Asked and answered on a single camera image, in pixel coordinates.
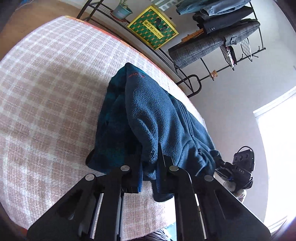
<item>yellow label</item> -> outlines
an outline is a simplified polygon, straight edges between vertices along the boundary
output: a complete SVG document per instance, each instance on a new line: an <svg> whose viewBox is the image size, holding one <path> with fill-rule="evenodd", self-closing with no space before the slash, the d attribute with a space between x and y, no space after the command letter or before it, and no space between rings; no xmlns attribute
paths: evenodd
<svg viewBox="0 0 296 241"><path fill-rule="evenodd" d="M156 29L149 21L145 20L143 25L148 28L157 38L163 38L162 33L159 32L158 29Z"/></svg>

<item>potted plant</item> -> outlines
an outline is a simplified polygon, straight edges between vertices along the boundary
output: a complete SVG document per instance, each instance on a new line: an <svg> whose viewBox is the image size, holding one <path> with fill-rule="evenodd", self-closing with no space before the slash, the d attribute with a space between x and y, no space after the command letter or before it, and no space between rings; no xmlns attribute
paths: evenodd
<svg viewBox="0 0 296 241"><path fill-rule="evenodd" d="M120 0L118 6L112 11L112 15L120 20L125 20L125 18L132 14L132 10L128 8L128 5L126 4L127 0Z"/></svg>

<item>denim jacket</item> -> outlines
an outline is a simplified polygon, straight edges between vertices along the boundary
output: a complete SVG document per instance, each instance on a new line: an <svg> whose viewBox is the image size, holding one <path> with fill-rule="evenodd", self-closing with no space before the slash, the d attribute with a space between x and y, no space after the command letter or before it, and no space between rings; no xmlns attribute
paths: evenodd
<svg viewBox="0 0 296 241"><path fill-rule="evenodd" d="M177 5L177 13L182 15L201 11L212 16L233 12L240 9L251 0L185 0Z"/></svg>

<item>green and yellow box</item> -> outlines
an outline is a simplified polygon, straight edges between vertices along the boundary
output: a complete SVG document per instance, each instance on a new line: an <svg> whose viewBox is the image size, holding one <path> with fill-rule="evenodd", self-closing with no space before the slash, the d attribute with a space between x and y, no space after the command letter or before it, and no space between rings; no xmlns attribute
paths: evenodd
<svg viewBox="0 0 296 241"><path fill-rule="evenodd" d="M154 50L179 34L174 23L154 5L142 12L128 28Z"/></svg>

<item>wooden floor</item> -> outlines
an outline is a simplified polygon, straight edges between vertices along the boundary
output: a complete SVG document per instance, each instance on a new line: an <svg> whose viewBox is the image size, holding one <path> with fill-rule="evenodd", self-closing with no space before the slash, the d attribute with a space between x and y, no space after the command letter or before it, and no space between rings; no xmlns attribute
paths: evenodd
<svg viewBox="0 0 296 241"><path fill-rule="evenodd" d="M80 9L58 0L34 0L16 10L0 33L0 60L34 29L60 16L77 17L79 12Z"/></svg>

